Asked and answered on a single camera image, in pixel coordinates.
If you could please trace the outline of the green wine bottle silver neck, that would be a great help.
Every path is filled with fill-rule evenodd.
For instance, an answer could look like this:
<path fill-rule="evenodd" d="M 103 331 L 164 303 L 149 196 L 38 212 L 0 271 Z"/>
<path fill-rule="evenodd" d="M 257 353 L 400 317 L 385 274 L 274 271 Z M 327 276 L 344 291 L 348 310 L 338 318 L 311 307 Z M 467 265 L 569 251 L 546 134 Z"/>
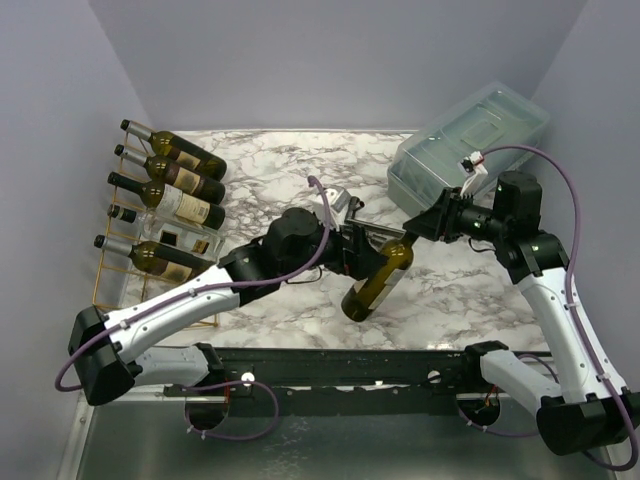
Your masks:
<path fill-rule="evenodd" d="M 149 143 L 154 153 L 214 180 L 221 181 L 227 172 L 227 163 L 222 158 L 175 133 L 155 131 L 128 119 L 121 121 L 120 128 Z"/>

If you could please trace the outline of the green wine bottle brown label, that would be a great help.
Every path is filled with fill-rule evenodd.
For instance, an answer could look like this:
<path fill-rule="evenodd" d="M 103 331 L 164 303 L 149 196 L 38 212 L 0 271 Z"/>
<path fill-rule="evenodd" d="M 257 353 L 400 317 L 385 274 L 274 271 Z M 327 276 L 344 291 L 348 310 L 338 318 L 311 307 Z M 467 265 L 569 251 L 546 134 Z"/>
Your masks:
<path fill-rule="evenodd" d="M 226 194 L 217 180 L 179 165 L 166 157 L 148 156 L 141 151 L 117 144 L 114 154 L 142 167 L 152 180 L 160 180 L 200 200 L 219 205 Z"/>

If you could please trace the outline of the clear square glass bottle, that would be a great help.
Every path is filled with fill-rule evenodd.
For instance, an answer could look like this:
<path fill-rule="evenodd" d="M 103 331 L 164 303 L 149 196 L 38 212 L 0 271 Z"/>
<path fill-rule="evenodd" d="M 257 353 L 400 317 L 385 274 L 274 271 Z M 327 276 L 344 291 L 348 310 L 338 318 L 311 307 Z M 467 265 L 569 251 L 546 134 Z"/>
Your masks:
<path fill-rule="evenodd" d="M 135 225 L 143 241 L 155 241 L 206 260 L 217 261 L 224 245 L 218 232 L 186 220 L 159 215 L 154 210 L 139 212 L 112 203 L 107 215 Z"/>

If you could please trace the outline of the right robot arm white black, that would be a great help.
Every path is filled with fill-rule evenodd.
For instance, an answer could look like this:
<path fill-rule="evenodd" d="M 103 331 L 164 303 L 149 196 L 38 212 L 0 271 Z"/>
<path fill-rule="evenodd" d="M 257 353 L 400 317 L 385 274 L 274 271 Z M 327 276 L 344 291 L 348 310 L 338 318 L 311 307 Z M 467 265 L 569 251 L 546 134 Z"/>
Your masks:
<path fill-rule="evenodd" d="M 530 305 L 559 380 L 540 374 L 504 347 L 475 348 L 460 379 L 480 392 L 494 384 L 535 417 L 546 446 L 567 455 L 620 443 L 639 424 L 639 396 L 611 365 L 590 327 L 560 240 L 540 229 L 542 188 L 532 175 L 499 175 L 491 208 L 458 188 L 406 221 L 406 232 L 451 243 L 461 236 L 491 243 L 498 262 Z"/>

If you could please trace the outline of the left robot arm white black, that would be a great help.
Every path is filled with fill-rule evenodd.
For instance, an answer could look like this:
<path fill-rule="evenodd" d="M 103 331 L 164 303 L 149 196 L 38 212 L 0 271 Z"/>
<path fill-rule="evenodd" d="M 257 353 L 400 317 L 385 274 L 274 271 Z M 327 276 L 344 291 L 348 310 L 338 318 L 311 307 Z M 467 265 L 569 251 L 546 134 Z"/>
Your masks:
<path fill-rule="evenodd" d="M 106 315 L 88 307 L 71 332 L 69 365 L 92 406 L 133 387 L 176 384 L 201 395 L 222 380 L 210 348 L 160 347 L 160 341 L 214 314 L 240 308 L 316 266 L 362 280 L 383 263 L 364 230 L 334 230 L 302 208 L 290 208 L 266 234 L 231 250 L 218 264 L 151 300 Z"/>

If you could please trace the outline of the green wine bottle white label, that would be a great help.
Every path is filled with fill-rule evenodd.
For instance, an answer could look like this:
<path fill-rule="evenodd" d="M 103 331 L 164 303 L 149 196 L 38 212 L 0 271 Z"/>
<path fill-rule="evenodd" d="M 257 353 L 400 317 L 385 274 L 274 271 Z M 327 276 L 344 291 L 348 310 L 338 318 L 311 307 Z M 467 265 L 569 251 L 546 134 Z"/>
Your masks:
<path fill-rule="evenodd" d="M 218 230 L 226 219 L 222 207 L 200 200 L 158 180 L 139 182 L 111 172 L 107 182 L 138 195 L 147 208 L 165 216 L 175 216 L 213 230 Z"/>

